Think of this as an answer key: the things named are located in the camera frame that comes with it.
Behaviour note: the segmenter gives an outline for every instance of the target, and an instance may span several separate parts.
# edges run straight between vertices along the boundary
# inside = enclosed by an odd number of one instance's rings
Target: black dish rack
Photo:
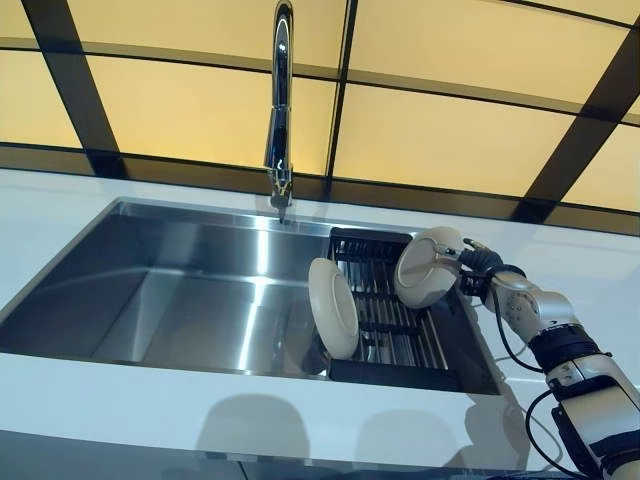
[[[333,228],[327,258],[351,286],[360,338],[349,360],[331,359],[332,380],[432,390],[497,394],[469,319],[454,291],[411,310],[393,285],[396,263],[411,236]]]

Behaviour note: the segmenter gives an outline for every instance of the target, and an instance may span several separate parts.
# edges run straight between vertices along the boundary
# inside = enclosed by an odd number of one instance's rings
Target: white plate
[[[333,358],[350,358],[358,347],[358,313],[338,266],[316,258],[309,267],[309,300],[322,343]]]
[[[458,278],[460,264],[436,252],[436,245],[464,249],[462,237],[450,227],[435,227],[416,235],[405,247],[393,276],[396,294],[410,308],[423,308],[444,296]]]

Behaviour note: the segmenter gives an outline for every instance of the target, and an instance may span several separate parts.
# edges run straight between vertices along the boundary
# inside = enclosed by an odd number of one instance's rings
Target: stainless steel sink
[[[330,228],[118,202],[0,312],[0,349],[309,376],[307,270]]]

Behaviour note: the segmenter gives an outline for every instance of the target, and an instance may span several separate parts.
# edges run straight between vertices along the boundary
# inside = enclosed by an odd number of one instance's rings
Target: faucet
[[[293,165],[291,149],[291,83],[293,55],[293,7],[289,0],[276,5],[273,20],[272,107],[264,166],[271,183],[271,206],[278,209],[280,223],[291,204]]]

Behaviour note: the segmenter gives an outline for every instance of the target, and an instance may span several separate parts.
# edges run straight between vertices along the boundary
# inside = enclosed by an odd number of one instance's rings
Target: white countertop
[[[272,214],[266,197],[0,170],[0,307],[120,196]],[[572,302],[588,333],[640,385],[640,239],[438,214],[296,201],[318,221],[449,225]],[[477,309],[503,396],[141,368],[0,354],[0,429],[119,444],[349,462],[536,469],[522,425],[542,376],[505,357]],[[521,345],[511,332],[514,350]],[[527,352],[523,360],[533,361]],[[545,401],[537,419],[557,436]],[[552,457],[558,447],[534,426]],[[571,467],[566,454],[563,465]]]

